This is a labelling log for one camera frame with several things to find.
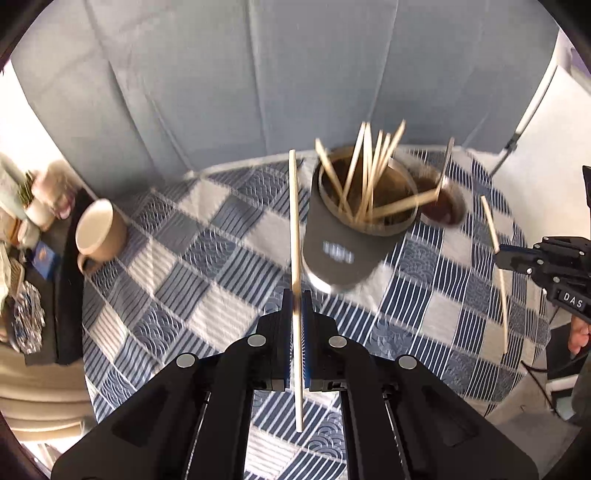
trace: wall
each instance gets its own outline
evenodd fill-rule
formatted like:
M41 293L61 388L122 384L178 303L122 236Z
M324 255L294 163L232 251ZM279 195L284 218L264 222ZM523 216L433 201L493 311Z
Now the wall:
M0 153L23 172L45 170L52 164L84 185L29 106L10 61L0 74Z
M550 235L589 238L582 165L591 165L591 96L558 66L517 150L495 175L530 245Z

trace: chopstick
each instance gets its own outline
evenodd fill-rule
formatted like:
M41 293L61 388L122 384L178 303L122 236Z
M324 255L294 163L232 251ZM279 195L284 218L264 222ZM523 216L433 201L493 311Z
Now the chopstick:
M384 136L384 131L380 130L378 132L378 139L375 143L374 160L372 162L371 175L369 176L371 185L373 185L371 195L369 196L368 210L370 212L374 209L374 188L378 184L378 182L375 181L374 178L376 176L376 169L378 167L379 160L380 160L381 154L382 154L382 137L383 136Z
M480 196L480 201L482 202L482 208L484 209L484 215L486 217L486 223L488 224L488 229L491 232L491 239L492 239L492 246L497 253L500 249L499 246L499 238L496 234L495 224L492 220L492 213L491 208L488 205L488 201L484 195ZM499 268L499 286L501 290L501 310L503 315L503 335L504 335L504 352L507 353L509 351L509 327L508 327L508 314L507 314L507 294L506 294L506 287L505 287L505 277L503 276L503 271Z
M304 430L304 376L301 341L301 257L300 257L300 205L298 201L296 151L290 150L290 234L291 234L291 317L294 342L295 430Z
M428 190L426 192L418 193L417 195L389 203L383 207L378 207L374 209L374 211L371 213L371 215L368 215L368 217L370 220L384 218L389 215L394 215L395 213L404 212L405 210L414 208L415 206L420 207L421 205L435 202L438 196L439 192L437 189Z
M322 142L320 139L316 139L316 153L318 153L318 157L322 162L322 166L324 167L324 171L329 176L329 180L332 183L337 195L340 197L340 201L343 203L343 207L345 208L345 214L349 217L350 220L353 219L353 213L351 212L351 207L349 206L349 202L347 202L347 198L343 194L343 187L340 185L339 178L337 177L335 170L330 162L328 156L326 155L326 150L322 146Z
M445 162L443 164L443 170L441 171L441 175L439 175L439 180L437 182L437 186L434 189L428 190L426 192L419 193L417 195L413 195L411 197L397 200L396 202L392 202L388 205L384 205L383 207L376 208L368 215L369 220L377 220L379 218L383 218L388 215L394 215L396 213L403 212L405 210L411 209L414 206L421 206L426 205L427 203L435 202L439 199L439 193L441 192L441 187L443 185L443 179L445 178L445 172L447 170L447 166L449 165L450 160L452 159L452 151L453 146L455 143L455 139L451 137L449 142L447 143L447 147L445 150Z
M369 200L370 200L371 196L373 195L374 188L378 184L379 179L384 174L386 166L388 165L388 159L392 156L392 153L394 152L394 150L398 146L398 143L400 142L400 139L402 138L405 128L406 128L406 122L404 120L402 120L402 122L400 123L400 126L398 127L398 130L396 130L396 133L394 134L394 136L392 138L392 141L388 143L388 148L387 149L382 148L381 154L378 156L379 161L377 162L377 164L374 162L374 164L372 166L372 173L369 176L369 189L367 191L365 191L361 197L361 205L359 206L359 210L357 211L357 214L355 215L356 222L359 222L359 220L361 218L366 217L366 212L368 209Z
M343 188L343 197L339 202L339 211L342 210L343 199L346 200L347 195L349 195L349 189L351 188L351 182L353 182L353 175L355 173L357 161L359 160L359 152L361 152L361 145L363 143L364 136L365 122L361 122L361 127L359 128L359 133L357 134L357 141L355 142L355 147L353 149L353 156L351 156L351 163L349 164L349 171L347 172L347 179L345 180L345 187Z
M394 153L394 150L396 150L396 147L398 146L398 143L400 142L402 135L404 135L405 129L406 129L406 121L402 120L402 122L400 122L400 126L398 127L398 130L396 130L396 133L394 134L394 136L392 137L392 140L390 141L388 149L386 150L386 152L384 152L384 154L382 156L381 164L380 164L380 167L378 170L378 180L384 174L384 170L386 170L386 167L388 166L388 160L390 159L390 157Z
M365 213L363 209L363 200L369 192L369 171L371 169L372 160L372 140L371 140L371 126L369 122L365 124L365 135L363 136L363 185L361 190L361 202L355 215L355 221Z

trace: plastic bag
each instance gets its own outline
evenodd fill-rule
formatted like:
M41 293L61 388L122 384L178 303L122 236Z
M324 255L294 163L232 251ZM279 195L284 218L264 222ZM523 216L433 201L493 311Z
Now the plastic bag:
M4 300L10 288L10 260L4 245L0 244L0 310L4 308Z
M21 352L28 355L41 350L41 332L45 326L45 310L41 296L29 282L22 284L14 304L14 335Z

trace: table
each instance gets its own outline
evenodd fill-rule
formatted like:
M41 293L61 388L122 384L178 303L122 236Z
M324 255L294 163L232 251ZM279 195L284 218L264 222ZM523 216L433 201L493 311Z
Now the table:
M441 169L441 149L410 153ZM300 219L306 222L316 155L299 156ZM290 285L287 155L202 174L118 202L130 219L119 258L86 282L83 349L90 397L101 421L182 352L222 352L277 310ZM449 176L469 213L457 229L418 222L353 291L312 290L314 307L371 353L411 353L482 414L523 379L548 341L546 300L526 277L507 274L509 352L503 354L499 290L479 195L502 243L525 245L502 193L482 165L457 148ZM306 428L294 400L257 392L245 478L336 479L346 452L339 400L307 393Z
M39 290L45 311L43 343L38 352L24 355L27 365L69 365L82 356L82 295L84 277L78 270L76 226L92 199L85 190L65 220L56 219L41 241L60 256L53 278L46 280L35 268L25 266L25 281Z

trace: gray fabric backdrop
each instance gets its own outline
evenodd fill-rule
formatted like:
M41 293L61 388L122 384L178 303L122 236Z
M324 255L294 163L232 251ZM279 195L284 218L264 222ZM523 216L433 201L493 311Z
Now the gray fabric backdrop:
M115 196L351 144L365 120L498 152L556 35L536 0L55 0L12 62L62 153Z

